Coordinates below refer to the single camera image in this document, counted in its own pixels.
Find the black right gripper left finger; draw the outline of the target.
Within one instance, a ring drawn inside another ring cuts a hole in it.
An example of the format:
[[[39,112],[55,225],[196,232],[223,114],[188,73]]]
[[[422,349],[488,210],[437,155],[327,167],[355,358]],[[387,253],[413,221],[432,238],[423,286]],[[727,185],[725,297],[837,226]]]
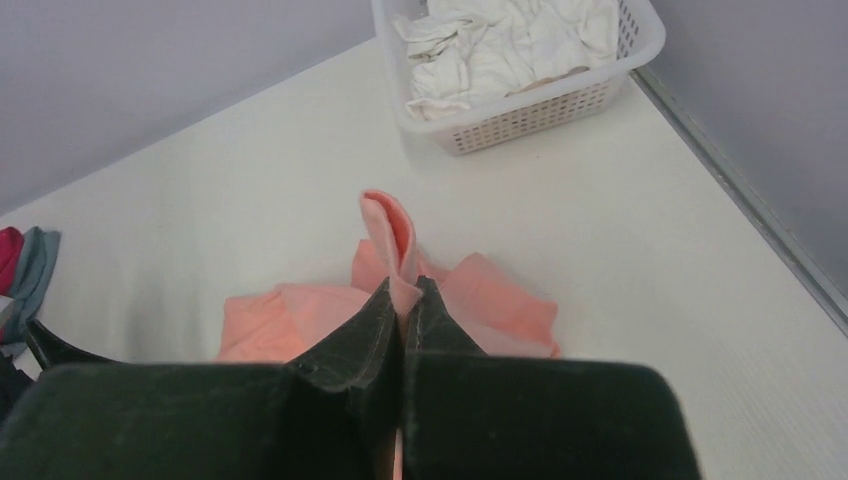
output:
[[[69,364],[1,428],[5,479],[387,479],[345,397],[287,364]]]

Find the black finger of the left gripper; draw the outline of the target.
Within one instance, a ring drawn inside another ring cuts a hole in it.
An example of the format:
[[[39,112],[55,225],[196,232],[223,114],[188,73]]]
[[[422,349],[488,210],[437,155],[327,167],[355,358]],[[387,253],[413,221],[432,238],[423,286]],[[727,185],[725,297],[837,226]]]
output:
[[[34,319],[25,327],[25,343],[37,363],[44,370],[69,364],[117,364],[109,359],[78,348],[51,332],[43,323]]]

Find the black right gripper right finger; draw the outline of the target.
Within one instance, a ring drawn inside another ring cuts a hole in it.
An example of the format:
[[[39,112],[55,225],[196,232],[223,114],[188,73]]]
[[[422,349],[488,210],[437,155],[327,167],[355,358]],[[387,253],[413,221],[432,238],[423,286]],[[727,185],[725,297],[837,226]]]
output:
[[[495,356],[418,279],[400,421],[406,479],[698,479],[678,399],[640,364]]]

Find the salmon pink t-shirt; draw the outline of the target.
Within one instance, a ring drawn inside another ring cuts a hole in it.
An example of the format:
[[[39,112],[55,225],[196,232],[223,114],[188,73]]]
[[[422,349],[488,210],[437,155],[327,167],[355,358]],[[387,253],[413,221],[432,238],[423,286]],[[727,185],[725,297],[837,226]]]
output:
[[[455,268],[430,264],[414,225],[391,195],[359,199],[368,238],[357,247],[348,286],[280,284],[228,299],[217,358],[224,363],[282,363],[345,397],[345,416],[367,449],[374,478],[401,475],[395,430],[401,351],[432,313],[448,347],[496,355],[551,358],[556,304],[531,295],[485,256]]]

